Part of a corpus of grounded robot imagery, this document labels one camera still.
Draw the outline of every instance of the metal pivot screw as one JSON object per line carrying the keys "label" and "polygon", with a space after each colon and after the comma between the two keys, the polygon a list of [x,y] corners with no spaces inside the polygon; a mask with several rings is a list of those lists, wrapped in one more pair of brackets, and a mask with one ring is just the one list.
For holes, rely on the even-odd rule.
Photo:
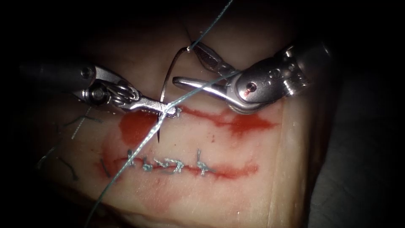
{"label": "metal pivot screw", "polygon": [[85,67],[81,70],[81,75],[84,79],[88,79],[93,75],[93,71],[89,67]]}
{"label": "metal pivot screw", "polygon": [[270,77],[271,79],[278,78],[279,74],[280,74],[280,72],[279,72],[278,70],[271,70],[271,71],[269,71],[269,77]]}
{"label": "metal pivot screw", "polygon": [[253,82],[250,82],[246,85],[246,89],[248,92],[254,92],[254,91],[256,91],[256,84],[254,84]]}
{"label": "metal pivot screw", "polygon": [[293,72],[293,71],[295,70],[295,65],[291,63],[291,64],[288,66],[288,69],[289,69],[291,72]]}

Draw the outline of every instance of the blood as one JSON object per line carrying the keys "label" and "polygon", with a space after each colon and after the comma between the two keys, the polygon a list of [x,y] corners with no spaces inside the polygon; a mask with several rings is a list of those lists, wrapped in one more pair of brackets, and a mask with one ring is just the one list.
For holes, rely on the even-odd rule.
{"label": "blood", "polygon": [[130,146],[137,146],[149,133],[157,122],[155,114],[138,111],[124,115],[119,124],[123,142]]}
{"label": "blood", "polygon": [[254,130],[268,130],[278,124],[260,118],[258,113],[238,115],[230,109],[225,109],[219,115],[208,114],[203,111],[180,107],[182,112],[212,121],[216,127],[228,127],[231,136],[241,138],[245,133]]}
{"label": "blood", "polygon": [[[227,128],[225,132],[229,133],[229,140],[234,141],[243,141],[243,136],[252,131],[269,130],[277,125],[260,118],[258,114],[238,115],[228,109],[222,111],[220,114],[210,114],[189,109],[185,106],[182,106],[181,109],[181,115],[192,115],[201,120],[212,122],[216,128]],[[108,182],[117,174],[127,161],[128,148],[138,146],[156,122],[156,115],[141,111],[130,112],[122,117],[119,125],[108,133],[102,143],[102,160],[105,169],[101,165],[101,162],[96,164],[102,180]],[[215,141],[215,135],[212,134],[211,143]],[[244,164],[239,163],[237,166],[232,163],[218,163],[212,167],[208,165],[213,171],[206,171],[205,176],[201,177],[201,169],[197,167],[196,163],[185,164],[181,170],[181,174],[169,175],[163,173],[163,171],[172,172],[177,166],[175,163],[170,163],[169,167],[163,168],[149,157],[146,163],[151,164],[153,169],[150,172],[146,172],[142,169],[144,163],[142,155],[138,155],[134,161],[135,167],[127,167],[120,176],[121,179],[119,178],[115,184],[118,185],[122,181],[123,176],[125,179],[133,178],[133,187],[137,189],[139,201],[151,212],[155,213],[168,211],[170,206],[177,201],[182,200],[188,195],[194,195],[196,189],[201,188],[201,191],[198,193],[199,197],[210,198],[211,192],[215,191],[218,186],[238,186],[239,182],[237,180],[254,176],[259,172],[260,168],[252,159],[246,161]],[[107,177],[105,170],[110,174],[110,178]],[[183,175],[183,173],[195,177],[196,183],[190,186],[182,185],[179,188],[177,180],[181,178],[179,175]],[[204,190],[207,187],[211,187],[211,190]],[[227,201],[232,201],[234,200],[233,197],[236,197],[240,202],[243,202],[243,204],[232,206],[231,210],[236,213],[236,211],[242,211],[246,208],[249,204],[249,198],[238,187],[233,188],[233,191],[233,194],[224,196],[224,198]]]}

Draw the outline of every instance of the silver metal instrument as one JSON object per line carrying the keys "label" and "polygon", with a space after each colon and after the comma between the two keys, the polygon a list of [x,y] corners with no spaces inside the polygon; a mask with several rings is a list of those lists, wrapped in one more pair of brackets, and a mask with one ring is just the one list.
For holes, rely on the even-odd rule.
{"label": "silver metal instrument", "polygon": [[[167,107],[142,95],[120,75],[86,62],[25,62],[20,65],[20,75],[34,89],[70,93],[89,106],[113,114],[138,110],[159,114]],[[179,113],[179,108],[172,107],[167,117],[176,118]]]}
{"label": "silver metal instrument", "polygon": [[[235,68],[205,44],[198,43],[194,52],[202,65],[220,76]],[[224,85],[213,84],[203,90],[224,100],[237,113],[252,114],[282,97],[297,96],[327,73],[331,57],[321,40],[299,39],[240,73],[227,78]],[[174,77],[177,87],[192,90],[208,83],[188,77]]]}

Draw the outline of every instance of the skin surface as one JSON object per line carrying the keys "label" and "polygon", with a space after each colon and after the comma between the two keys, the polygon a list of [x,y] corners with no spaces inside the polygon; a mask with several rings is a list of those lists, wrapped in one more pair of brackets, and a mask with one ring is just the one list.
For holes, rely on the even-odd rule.
{"label": "skin surface", "polygon": [[[126,78],[142,94],[159,99],[175,53],[190,44],[186,29],[192,40],[197,39],[217,11],[190,10],[181,14],[181,20],[154,16],[115,24],[84,41],[80,52]],[[292,20],[282,9],[264,10],[258,5],[247,11],[231,8],[202,40],[236,69],[272,56],[295,35]],[[241,13],[250,17],[241,18]],[[192,52],[181,55],[172,76],[217,77]],[[169,83],[165,101],[184,93]],[[309,151],[313,142],[325,141],[316,134],[311,137],[314,126],[324,124],[312,115],[321,109],[313,105],[313,94],[281,99],[247,116],[204,94],[191,97],[181,104],[179,118],[163,123],[160,143],[156,136],[148,142],[103,203],[129,224],[141,227],[299,227],[308,194]],[[125,163],[128,149],[136,149],[156,122],[155,115],[140,111],[111,115],[91,109],[88,116],[102,123],[84,120],[72,139],[80,121],[63,125],[85,114],[88,106],[64,95],[40,102],[25,119],[36,158],[60,141],[41,174],[61,186],[61,193],[70,189],[89,199],[98,198]],[[197,166],[197,150],[200,161],[210,168],[204,176]],[[162,168],[154,161],[165,158],[180,160],[181,172],[168,174],[175,163]],[[142,169],[145,161],[153,165],[151,172]]]}

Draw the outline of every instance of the blue suture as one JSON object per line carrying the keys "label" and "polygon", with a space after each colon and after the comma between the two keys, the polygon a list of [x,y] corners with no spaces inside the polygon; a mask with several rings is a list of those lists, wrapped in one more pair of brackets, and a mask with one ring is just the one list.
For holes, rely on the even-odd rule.
{"label": "blue suture", "polygon": [[[203,38],[203,36],[205,36],[211,29],[212,27],[215,25],[215,23],[222,17],[222,15],[224,14],[224,12],[228,9],[228,7],[230,6],[230,4],[232,3],[233,0],[229,0],[228,4],[225,6],[225,8],[221,11],[221,13],[217,16],[217,18],[215,18],[214,22],[208,27],[208,29],[200,36],[200,38],[198,38],[191,46],[190,49],[193,49],[194,46]],[[105,193],[107,192],[107,190],[113,185],[113,183],[118,179],[118,177],[121,175],[121,173],[126,169],[126,167],[128,167],[131,163],[131,161],[136,157],[136,155],[138,155],[138,153],[140,152],[140,150],[143,148],[143,146],[152,138],[152,136],[160,129],[160,126],[163,123],[163,120],[166,118],[167,116],[167,112],[169,111],[170,108],[178,105],[179,103],[183,102],[185,99],[191,97],[192,95],[202,91],[204,88],[213,85],[214,83],[217,83],[223,79],[232,77],[236,74],[238,74],[239,71],[234,71],[229,75],[224,75],[221,77],[218,77],[215,80],[210,81],[209,83],[205,84],[204,86],[194,89],[193,91],[181,96],[179,99],[168,103],[168,105],[166,106],[166,109],[163,111],[163,113],[161,114],[159,121],[155,124],[155,126],[152,127],[152,129],[149,131],[148,135],[145,137],[145,139],[139,144],[138,148],[133,152],[132,156],[130,156],[128,158],[128,160],[126,161],[126,163],[124,164],[124,166],[117,172],[117,174],[113,177],[113,179],[110,181],[110,183],[104,188],[104,190],[102,191],[102,193],[100,194],[99,198],[97,199],[97,201],[95,202],[94,206],[92,207],[86,222],[84,224],[84,228],[87,228],[89,223],[90,223],[90,219],[92,218],[97,206],[101,203],[101,200],[103,199],[103,196],[105,195]]]}
{"label": "blue suture", "polygon": [[225,13],[225,11],[228,9],[228,7],[231,5],[232,2],[233,0],[229,0],[228,4],[219,13],[219,15],[215,18],[215,20],[208,27],[208,29],[193,44],[191,44],[190,47],[187,48],[187,51],[191,51],[197,45],[197,43],[200,42],[201,39],[212,29],[212,27],[214,27],[214,25],[219,21],[219,19],[222,17],[222,15]]}

